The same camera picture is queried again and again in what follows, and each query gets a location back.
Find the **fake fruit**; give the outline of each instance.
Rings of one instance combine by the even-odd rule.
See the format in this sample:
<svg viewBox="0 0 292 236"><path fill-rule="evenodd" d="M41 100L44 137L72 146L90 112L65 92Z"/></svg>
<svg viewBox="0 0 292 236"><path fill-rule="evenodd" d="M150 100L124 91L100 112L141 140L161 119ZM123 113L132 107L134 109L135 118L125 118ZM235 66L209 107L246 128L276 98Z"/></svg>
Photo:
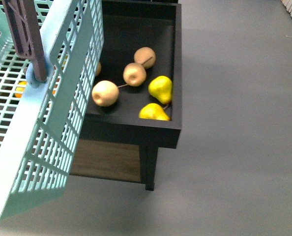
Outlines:
<svg viewBox="0 0 292 236"><path fill-rule="evenodd" d="M20 92L20 93L14 93L14 95L15 95L15 97L17 97L17 98L21 98L22 97L22 95L23 95L23 92L25 91L25 88L26 88L26 85L27 85L27 81L21 81L21 82L19 82L18 83L18 85L21 85L20 87L16 87L15 88L15 91L17 91L17 92ZM58 87L58 85L56 84L56 85L54 85L54 90L52 91L52 94L54 95L54 94L56 94L56 91L57 91L57 88Z"/></svg>
<svg viewBox="0 0 292 236"><path fill-rule="evenodd" d="M128 85L138 87L145 81L146 71L142 65L130 63L123 71L123 79Z"/></svg>
<svg viewBox="0 0 292 236"><path fill-rule="evenodd" d="M169 104L172 100L172 81L167 76L158 76L148 85L148 92L162 104Z"/></svg>
<svg viewBox="0 0 292 236"><path fill-rule="evenodd" d="M24 92L25 87L27 85L27 81L21 81L21 82L18 83L18 85L21 85L22 87L16 87L15 91L21 92L21 93L15 93L15 97L21 98L22 97L22 93Z"/></svg>
<svg viewBox="0 0 292 236"><path fill-rule="evenodd" d="M164 109L157 103L149 103L144 106L138 117L142 119L170 120Z"/></svg>
<svg viewBox="0 0 292 236"><path fill-rule="evenodd" d="M100 107L109 107L117 101L119 90L111 81L103 80L97 83L92 91L93 101Z"/></svg>
<svg viewBox="0 0 292 236"><path fill-rule="evenodd" d="M95 76L98 76L101 72L101 63L99 62L98 65L97 65L97 69L96 69L96 75Z"/></svg>
<svg viewBox="0 0 292 236"><path fill-rule="evenodd" d="M143 47L134 54L134 62L141 64L145 69L151 68L156 62L156 54L149 47Z"/></svg>

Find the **black wooden crate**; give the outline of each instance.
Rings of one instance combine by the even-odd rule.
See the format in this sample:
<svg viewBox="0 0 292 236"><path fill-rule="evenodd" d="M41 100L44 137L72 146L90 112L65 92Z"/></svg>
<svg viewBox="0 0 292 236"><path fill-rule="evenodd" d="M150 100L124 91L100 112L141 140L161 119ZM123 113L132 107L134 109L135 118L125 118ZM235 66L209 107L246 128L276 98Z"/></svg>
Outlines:
<svg viewBox="0 0 292 236"><path fill-rule="evenodd" d="M119 89L114 105L103 108L89 100L80 138L139 145L143 172L146 170L142 167L145 162L142 156L148 152L157 154L158 147L176 148L181 132L181 5L103 0L102 9L105 42L100 57L102 70L94 85L101 80L124 85L123 70L134 62L134 53L141 47L151 47L157 59L146 70L147 79L140 87ZM151 80L160 75L173 81L173 101L166 109L171 121L138 118L139 111L148 103L160 104L147 90Z"/></svg>

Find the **orange fruit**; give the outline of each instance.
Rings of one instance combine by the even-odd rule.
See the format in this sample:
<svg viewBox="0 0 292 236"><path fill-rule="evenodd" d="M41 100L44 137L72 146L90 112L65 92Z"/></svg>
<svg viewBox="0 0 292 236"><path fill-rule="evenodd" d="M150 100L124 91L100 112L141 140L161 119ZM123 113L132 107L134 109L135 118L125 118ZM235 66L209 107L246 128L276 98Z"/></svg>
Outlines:
<svg viewBox="0 0 292 236"><path fill-rule="evenodd" d="M21 81L21 82L19 82L18 83L19 85L22 85L23 87L16 87L15 88L15 91L17 91L17 92L21 92L21 93L15 93L15 97L17 97L17 98L21 98L22 97L22 94L23 94L23 92L24 92L24 90L25 90L25 87L26 87L26 85L27 85L27 81Z"/></svg>
<svg viewBox="0 0 292 236"><path fill-rule="evenodd" d="M26 84L27 84L27 81L21 81L18 83L19 85L22 85L23 87L16 87L15 88L15 91L17 92L21 92L21 93L15 93L15 97L17 98L21 98L22 97L22 93L24 92L25 90L25 87L26 87Z"/></svg>

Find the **purple plastic handle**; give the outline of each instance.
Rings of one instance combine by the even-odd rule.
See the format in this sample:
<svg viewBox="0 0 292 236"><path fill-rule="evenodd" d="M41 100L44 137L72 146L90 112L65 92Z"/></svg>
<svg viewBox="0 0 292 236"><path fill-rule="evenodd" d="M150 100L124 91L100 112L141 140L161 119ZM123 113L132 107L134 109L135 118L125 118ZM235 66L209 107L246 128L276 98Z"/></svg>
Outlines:
<svg viewBox="0 0 292 236"><path fill-rule="evenodd" d="M33 0L2 2L17 55L32 62L37 81L46 81L43 46Z"/></svg>

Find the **apple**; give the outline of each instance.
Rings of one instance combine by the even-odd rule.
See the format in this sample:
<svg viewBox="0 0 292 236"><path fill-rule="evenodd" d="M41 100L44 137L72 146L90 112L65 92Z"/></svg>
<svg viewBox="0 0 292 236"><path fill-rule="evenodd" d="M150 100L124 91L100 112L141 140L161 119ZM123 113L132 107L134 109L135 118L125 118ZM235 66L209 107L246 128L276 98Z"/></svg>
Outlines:
<svg viewBox="0 0 292 236"><path fill-rule="evenodd" d="M130 63L124 69L123 79L128 85L138 87L146 80L146 71L142 65Z"/></svg>
<svg viewBox="0 0 292 236"><path fill-rule="evenodd" d="M93 101L100 107L109 107L113 105L118 98L119 90L111 81L103 80L97 83L92 91Z"/></svg>

